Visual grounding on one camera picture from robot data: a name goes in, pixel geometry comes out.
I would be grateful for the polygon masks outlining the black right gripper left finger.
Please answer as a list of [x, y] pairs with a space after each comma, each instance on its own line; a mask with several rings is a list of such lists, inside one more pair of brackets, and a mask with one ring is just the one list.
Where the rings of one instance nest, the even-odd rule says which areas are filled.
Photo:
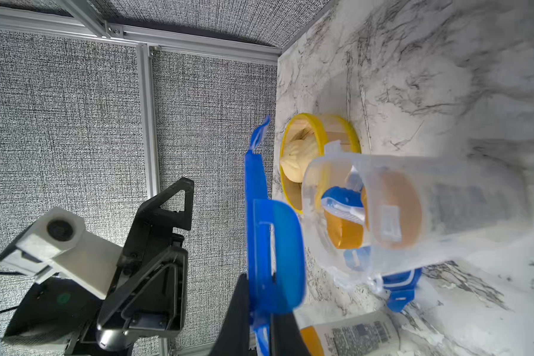
[[249, 354], [250, 338], [249, 281], [247, 274], [238, 277], [228, 311], [210, 356]]

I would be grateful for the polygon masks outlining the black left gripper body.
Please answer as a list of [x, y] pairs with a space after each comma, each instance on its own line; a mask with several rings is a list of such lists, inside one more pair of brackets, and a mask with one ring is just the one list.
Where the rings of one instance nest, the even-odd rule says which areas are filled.
[[35, 283], [17, 307], [1, 341], [17, 349], [63, 355], [115, 355], [100, 348], [94, 322], [102, 300], [70, 279]]

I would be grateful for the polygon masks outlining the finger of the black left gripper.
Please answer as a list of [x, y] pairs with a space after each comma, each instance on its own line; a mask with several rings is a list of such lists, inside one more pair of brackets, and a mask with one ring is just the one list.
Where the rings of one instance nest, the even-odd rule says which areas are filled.
[[[183, 209], [170, 211], [163, 205], [180, 192]], [[141, 267], [168, 247], [182, 248], [185, 240], [174, 230], [191, 231], [194, 204], [194, 181], [178, 179], [138, 208], [123, 247], [119, 267]]]
[[130, 349], [140, 338], [175, 339], [185, 325], [188, 252], [169, 246], [107, 296], [96, 340], [107, 352]]

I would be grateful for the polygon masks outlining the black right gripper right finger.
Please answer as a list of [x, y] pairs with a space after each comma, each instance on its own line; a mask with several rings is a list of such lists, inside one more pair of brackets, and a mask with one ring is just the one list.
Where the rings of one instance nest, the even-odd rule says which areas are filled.
[[292, 312], [271, 315], [270, 355], [310, 356]]

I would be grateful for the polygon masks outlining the orange cap bottle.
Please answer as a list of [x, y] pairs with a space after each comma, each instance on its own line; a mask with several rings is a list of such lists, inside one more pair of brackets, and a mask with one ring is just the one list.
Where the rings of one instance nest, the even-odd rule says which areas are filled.
[[363, 246], [364, 228], [362, 225], [324, 212], [327, 231], [336, 249], [359, 249]]
[[418, 192], [399, 171], [375, 171], [366, 181], [366, 216], [377, 244], [385, 249], [408, 249], [417, 243], [423, 212]]
[[397, 355], [399, 333], [382, 311], [332, 323], [308, 326], [301, 336], [311, 355]]

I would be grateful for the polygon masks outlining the clear cup back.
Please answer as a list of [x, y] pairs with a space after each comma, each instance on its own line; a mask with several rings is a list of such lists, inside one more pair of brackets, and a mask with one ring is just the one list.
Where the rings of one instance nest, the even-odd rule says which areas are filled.
[[303, 178], [306, 245], [345, 284], [368, 283], [524, 236], [522, 175], [487, 160], [340, 152]]

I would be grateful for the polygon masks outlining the blue toothbrush back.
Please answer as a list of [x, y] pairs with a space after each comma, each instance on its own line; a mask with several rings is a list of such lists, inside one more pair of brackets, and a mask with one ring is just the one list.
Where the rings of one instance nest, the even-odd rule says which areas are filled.
[[338, 186], [328, 189], [321, 197], [325, 212], [358, 225], [366, 222], [366, 211], [361, 193]]

